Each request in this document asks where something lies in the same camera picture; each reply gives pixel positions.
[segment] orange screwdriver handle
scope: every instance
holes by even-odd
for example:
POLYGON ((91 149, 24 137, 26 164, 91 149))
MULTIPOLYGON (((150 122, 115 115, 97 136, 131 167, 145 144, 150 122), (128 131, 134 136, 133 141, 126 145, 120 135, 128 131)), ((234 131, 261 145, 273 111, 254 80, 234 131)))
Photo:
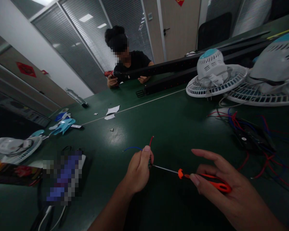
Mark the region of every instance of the orange screwdriver handle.
POLYGON ((199 175, 205 178, 208 182, 210 182, 214 187, 216 187, 219 191, 223 193, 230 193, 232 191, 232 188, 229 186, 229 184, 227 184, 221 178, 207 174, 199 175))
POLYGON ((190 179, 189 174, 183 172, 182 169, 179 169, 178 175, 179 175, 179 178, 180 178, 180 179, 190 179))

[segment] ceiling light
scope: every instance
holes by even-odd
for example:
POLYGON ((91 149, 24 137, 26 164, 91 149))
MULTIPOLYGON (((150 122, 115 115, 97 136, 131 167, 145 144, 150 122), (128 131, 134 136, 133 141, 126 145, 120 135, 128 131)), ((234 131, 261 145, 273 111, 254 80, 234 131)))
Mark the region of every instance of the ceiling light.
POLYGON ((49 3, 51 3, 53 0, 32 0, 38 4, 41 4, 43 6, 47 6, 49 3))
POLYGON ((102 25, 99 25, 97 28, 98 28, 98 29, 101 29, 101 28, 104 27, 104 26, 107 26, 107 24, 106 24, 106 23, 103 23, 102 25))
POLYGON ((72 47, 78 46, 79 44, 81 44, 80 42, 75 43, 74 45, 72 45, 72 47))
POLYGON ((87 15, 83 16, 82 18, 80 18, 79 21, 86 22, 91 18, 93 18, 93 16, 91 14, 87 14, 87 15))

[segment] hand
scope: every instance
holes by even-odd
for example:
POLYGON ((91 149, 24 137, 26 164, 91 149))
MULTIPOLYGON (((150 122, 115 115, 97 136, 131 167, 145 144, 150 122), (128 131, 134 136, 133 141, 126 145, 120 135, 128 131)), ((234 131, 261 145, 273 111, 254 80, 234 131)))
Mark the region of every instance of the hand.
POLYGON ((141 84, 144 84, 144 83, 147 82, 149 79, 150 79, 150 76, 149 76, 149 77, 140 76, 140 78, 138 78, 138 80, 139 80, 139 82, 140 82, 141 84))
POLYGON ((201 176, 190 175, 199 194, 209 199, 227 217, 236 230, 286 230, 248 179, 227 160, 206 150, 192 149, 192 153, 212 160, 216 165, 216 167, 199 165, 197 174, 217 176, 231 186, 231 193, 222 194, 201 176))
POLYGON ((118 84, 118 78, 112 78, 112 75, 109 75, 107 77, 107 85, 108 86, 116 86, 118 84))
POLYGON ((145 146, 142 151, 134 154, 129 163, 127 173, 121 184, 132 194, 140 192, 149 180, 149 159, 151 156, 151 164, 154 161, 154 155, 150 146, 145 146))

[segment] red power drill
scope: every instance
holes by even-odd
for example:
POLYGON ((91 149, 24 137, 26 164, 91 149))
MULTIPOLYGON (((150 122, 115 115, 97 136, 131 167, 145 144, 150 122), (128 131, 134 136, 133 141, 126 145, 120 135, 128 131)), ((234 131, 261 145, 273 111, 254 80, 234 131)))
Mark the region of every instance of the red power drill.
POLYGON ((126 75, 126 73, 121 73, 119 71, 107 71, 107 72, 104 72, 104 75, 106 77, 112 75, 113 78, 118 78, 118 84, 116 86, 119 86, 119 84, 122 82, 122 81, 126 81, 129 79, 129 76, 126 75))

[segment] light switch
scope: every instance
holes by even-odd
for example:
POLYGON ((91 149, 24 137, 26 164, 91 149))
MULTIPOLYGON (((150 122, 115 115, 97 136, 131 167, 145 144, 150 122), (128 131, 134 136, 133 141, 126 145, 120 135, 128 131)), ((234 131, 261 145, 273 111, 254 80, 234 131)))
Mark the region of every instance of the light switch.
POLYGON ((149 13, 149 14, 148 14, 148 20, 150 21, 150 20, 152 20, 152 19, 153 19, 152 13, 149 13))

